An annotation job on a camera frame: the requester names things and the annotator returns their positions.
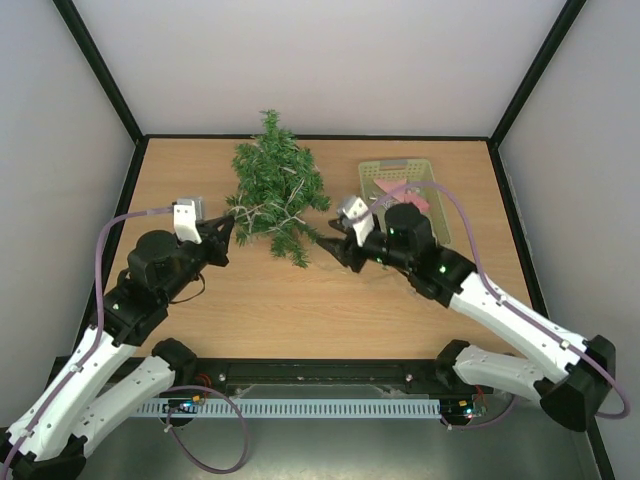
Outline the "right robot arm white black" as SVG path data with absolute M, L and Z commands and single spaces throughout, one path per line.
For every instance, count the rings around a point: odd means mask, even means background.
M 436 379 L 445 390 L 489 386 L 538 404 L 556 423 L 586 431 L 611 391 L 616 349 L 601 335 L 592 339 L 566 330 L 507 294 L 460 253 L 441 245 L 430 220 L 412 204 L 392 206 L 382 220 L 364 212 L 354 197 L 330 226 L 339 238 L 318 245 L 358 273 L 368 261 L 401 272 L 426 299 L 465 315 L 498 335 L 519 357 L 485 351 L 453 340 L 436 359 Z

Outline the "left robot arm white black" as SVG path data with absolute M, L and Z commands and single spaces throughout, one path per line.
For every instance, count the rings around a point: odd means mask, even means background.
M 180 341 L 159 342 L 111 389 L 112 375 L 168 316 L 176 297 L 207 266 L 224 267 L 235 220 L 175 212 L 173 231 L 139 238 L 79 345 L 40 398 L 6 431 L 1 476 L 75 479 L 95 448 L 146 400 L 176 386 L 191 389 L 197 356 Z

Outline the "pink paper triangle ornament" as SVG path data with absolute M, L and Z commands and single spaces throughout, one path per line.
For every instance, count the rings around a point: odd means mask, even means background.
M 381 189 L 385 194 L 389 194 L 391 196 L 399 196 L 401 199 L 404 198 L 407 184 L 406 179 L 399 180 L 387 180 L 382 178 L 377 178 L 373 180 L 373 183 L 376 187 Z

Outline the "pink bow ornament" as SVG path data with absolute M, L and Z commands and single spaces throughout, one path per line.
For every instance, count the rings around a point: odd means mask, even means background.
M 394 198 L 400 203 L 413 204 L 422 214 L 425 214 L 430 207 L 429 202 L 414 191 L 407 190 L 396 193 Z

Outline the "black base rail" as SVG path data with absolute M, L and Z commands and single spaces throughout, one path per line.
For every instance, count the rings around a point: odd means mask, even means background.
M 254 385 L 373 385 L 409 395 L 454 398 L 492 394 L 488 385 L 444 385 L 435 362 L 418 360 L 287 360 L 200 358 L 171 385 L 207 386 L 230 397 Z

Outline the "black corner frame post left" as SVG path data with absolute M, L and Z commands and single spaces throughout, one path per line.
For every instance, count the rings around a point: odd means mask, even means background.
M 71 0 L 53 0 L 60 17 L 72 35 L 96 80 L 107 96 L 116 115 L 134 144 L 139 144 L 144 134 L 129 108 L 115 78 L 104 60 L 93 36 L 86 26 L 75 3 Z

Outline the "black corner frame post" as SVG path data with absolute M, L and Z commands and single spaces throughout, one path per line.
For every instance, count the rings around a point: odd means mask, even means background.
M 497 150 L 507 137 L 586 3 L 586 0 L 564 2 L 490 137 L 491 150 Z
M 115 78 L 104 60 L 93 36 L 86 26 L 75 3 L 71 0 L 53 0 L 60 17 L 72 35 L 96 80 L 107 96 L 116 115 L 134 144 L 139 144 L 144 134 L 129 108 Z

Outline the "black corner frame post right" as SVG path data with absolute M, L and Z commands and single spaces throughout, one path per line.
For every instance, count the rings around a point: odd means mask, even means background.
M 491 150 L 497 150 L 507 137 L 586 3 L 586 0 L 564 2 L 490 137 Z

